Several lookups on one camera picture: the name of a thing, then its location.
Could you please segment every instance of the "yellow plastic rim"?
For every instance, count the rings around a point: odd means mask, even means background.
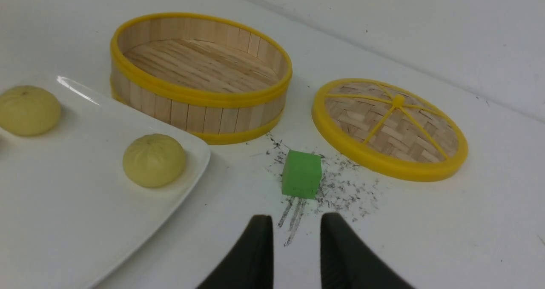
[[[129,106],[122,98],[121,96],[115,92],[115,89],[113,88],[113,85],[110,83],[110,89],[112,91],[112,97],[116,101],[123,103],[124,105]],[[280,121],[280,118],[282,117],[282,112],[274,118],[271,122],[265,124],[264,126],[260,126],[258,128],[255,128],[253,130],[248,130],[246,132],[234,132],[231,134],[205,134],[202,132],[189,132],[190,134],[194,134],[195,136],[201,138],[209,145],[232,145],[234,143],[240,143],[240,142],[247,142],[250,140],[253,140],[255,138],[259,138],[269,132],[271,129],[273,129],[276,124],[278,124],[278,121]]]
[[[239,27],[240,29],[245,29],[250,33],[253,33],[265,39],[268,43],[274,45],[274,47],[276,47],[280,51],[280,53],[284,57],[284,60],[286,60],[288,64],[286,75],[284,75],[278,83],[265,90],[245,93],[218,93],[200,91],[197,89],[191,89],[175,85],[173,83],[162,80],[161,78],[150,75],[145,71],[139,69],[127,58],[125,58],[125,56],[121,53],[121,50],[119,49],[118,38],[121,32],[136,23],[152,19],[169,17],[188,17],[193,19],[210,20]],[[139,85],[140,87],[152,93],[160,95],[161,97],[166,97],[167,99],[175,100],[180,103],[188,103],[196,106],[241,108],[267,103],[268,101],[276,99],[288,89],[288,85],[290,84],[290,80],[293,74],[292,61],[290,60],[288,53],[286,53],[286,51],[278,43],[276,43],[276,41],[272,40],[270,37],[261,33],[260,31],[252,29],[251,27],[248,27],[246,25],[209,15],[191,14],[185,12],[165,12],[161,14],[152,14],[137,17],[135,19],[127,21],[126,23],[123,23],[115,31],[110,43],[110,51],[112,54],[113,64],[115,64],[117,69],[131,82],[134,82],[136,85]]]
[[[333,122],[333,119],[331,119],[325,107],[325,99],[327,99],[329,91],[348,82],[375,83],[379,87],[382,86],[395,89],[418,99],[421,103],[424,103],[426,106],[430,107],[437,113],[437,115],[444,118],[448,124],[450,124],[458,138],[458,151],[456,151],[453,157],[449,157],[448,159],[439,163],[413,163],[383,155],[382,153],[369,148],[363,143],[352,139]],[[428,103],[424,99],[409,91],[376,80],[364,78],[344,78],[327,83],[316,93],[314,105],[312,107],[312,120],[314,120],[316,128],[323,138],[325,138],[325,140],[335,147],[335,149],[337,149],[337,151],[339,151],[341,154],[366,168],[399,179],[412,180],[415,182],[435,182],[446,179],[458,171],[468,155],[468,143],[462,134],[462,131],[450,118],[448,118],[448,116],[446,116],[446,114],[440,111],[437,107],[433,106],[431,103]]]

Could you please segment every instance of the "green sponge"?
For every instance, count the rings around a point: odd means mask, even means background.
[[[282,172],[282,194],[315,198],[321,181],[321,158],[317,155],[288,152]]]

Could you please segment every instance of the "woven bamboo lid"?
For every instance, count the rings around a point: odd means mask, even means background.
[[[333,147],[388,176],[441,180],[456,173],[467,157],[465,137],[448,116],[387,83],[330,82],[316,94],[312,116]]]

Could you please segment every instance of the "white table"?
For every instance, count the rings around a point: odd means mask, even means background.
[[[272,130],[275,142],[281,139],[282,145],[274,148],[271,136],[265,136],[248,144],[212,147],[210,167],[187,202],[100,288],[195,287],[233,246],[253,214],[270,214],[275,223],[276,287],[318,288],[320,215],[334,207],[383,260],[418,288],[543,286],[543,124],[259,6],[242,0],[0,0],[2,81],[15,83],[47,70],[109,94],[113,31],[132,17],[162,11],[233,19],[267,33],[287,50],[294,78],[286,115]],[[317,89],[341,77],[390,82],[449,114],[470,147],[458,174],[420,184],[335,165],[344,159],[321,138],[310,109]],[[280,192],[281,165],[275,159],[286,146],[325,155],[330,164],[324,167],[330,174],[327,180],[336,189],[323,196],[321,207],[306,202],[298,230],[284,246],[297,206],[295,202],[278,227],[288,203]],[[335,172],[341,176],[334,177]],[[357,191],[343,180],[364,190],[361,200],[350,202]],[[344,192],[338,186],[344,186]]]

